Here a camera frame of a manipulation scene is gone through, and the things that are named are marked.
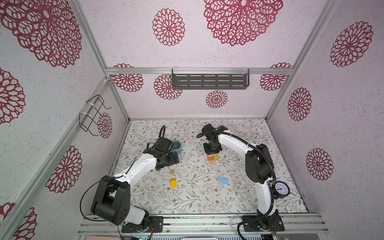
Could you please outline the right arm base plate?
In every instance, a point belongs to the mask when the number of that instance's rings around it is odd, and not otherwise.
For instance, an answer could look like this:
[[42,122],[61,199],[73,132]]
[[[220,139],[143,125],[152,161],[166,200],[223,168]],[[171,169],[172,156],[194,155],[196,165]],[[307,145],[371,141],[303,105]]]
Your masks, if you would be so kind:
[[245,232],[283,232],[285,231],[285,226],[283,224],[282,218],[279,215],[271,215],[265,219],[245,223],[243,225]]

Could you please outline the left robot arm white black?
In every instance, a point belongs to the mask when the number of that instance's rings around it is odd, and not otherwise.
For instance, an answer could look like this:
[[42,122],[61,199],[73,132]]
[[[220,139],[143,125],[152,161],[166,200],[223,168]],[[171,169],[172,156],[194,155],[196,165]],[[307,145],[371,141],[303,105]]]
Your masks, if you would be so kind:
[[149,213],[131,204],[131,187],[136,185],[151,170],[180,162],[178,154],[173,152],[173,142],[165,138],[166,126],[163,125],[158,139],[152,146],[147,145],[142,155],[129,168],[112,177],[104,176],[93,186],[97,187],[91,213],[118,226],[131,223],[147,228]]

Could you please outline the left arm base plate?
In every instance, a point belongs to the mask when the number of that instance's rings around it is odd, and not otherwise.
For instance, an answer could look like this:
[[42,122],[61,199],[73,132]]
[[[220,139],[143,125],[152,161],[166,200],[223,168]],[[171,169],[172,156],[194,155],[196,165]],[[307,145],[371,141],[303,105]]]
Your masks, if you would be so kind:
[[163,216],[149,216],[144,218],[144,223],[135,225],[132,223],[124,223],[122,233],[161,233],[163,231],[164,217]]

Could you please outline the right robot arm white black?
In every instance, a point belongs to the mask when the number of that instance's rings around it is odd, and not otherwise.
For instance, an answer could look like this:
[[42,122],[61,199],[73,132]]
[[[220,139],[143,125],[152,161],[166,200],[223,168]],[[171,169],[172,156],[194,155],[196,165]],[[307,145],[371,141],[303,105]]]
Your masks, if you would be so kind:
[[207,139],[203,144],[206,154],[217,154],[222,150],[222,146],[226,146],[244,158],[245,172],[247,177],[255,183],[258,200],[258,216],[245,220],[244,223],[267,223],[276,212],[273,185],[277,180],[268,147],[264,144],[252,145],[224,126],[214,128],[210,124],[205,125],[202,132],[197,135],[198,139],[202,137]]

